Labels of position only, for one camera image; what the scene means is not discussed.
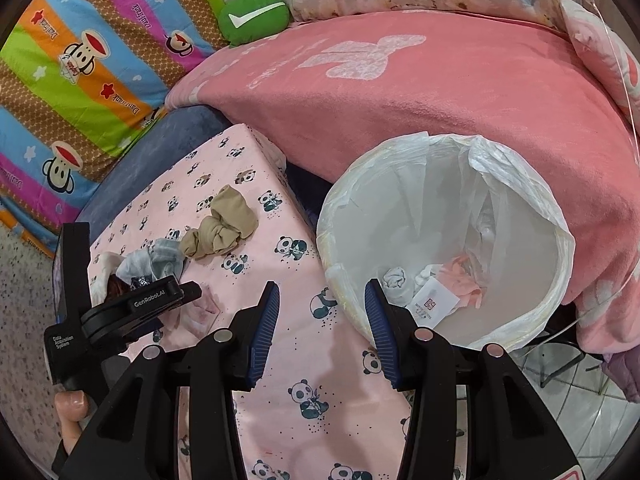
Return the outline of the left hand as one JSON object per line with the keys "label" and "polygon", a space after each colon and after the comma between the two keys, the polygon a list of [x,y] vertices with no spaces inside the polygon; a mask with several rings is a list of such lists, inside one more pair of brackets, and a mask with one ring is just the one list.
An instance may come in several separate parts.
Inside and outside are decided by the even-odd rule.
{"label": "left hand", "polygon": [[61,425],[61,438],[67,454],[73,452],[81,434],[81,422],[90,412],[90,401],[82,391],[61,391],[54,397],[56,414]]}

